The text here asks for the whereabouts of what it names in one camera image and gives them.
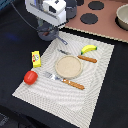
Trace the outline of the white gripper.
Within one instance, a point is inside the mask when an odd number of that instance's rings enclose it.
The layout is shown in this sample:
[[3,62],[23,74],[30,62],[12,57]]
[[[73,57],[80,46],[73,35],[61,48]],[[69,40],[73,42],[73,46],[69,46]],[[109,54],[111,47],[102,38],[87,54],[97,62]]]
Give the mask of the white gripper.
[[63,28],[66,24],[64,0],[25,0],[28,12],[37,17],[38,25],[47,23],[51,28]]

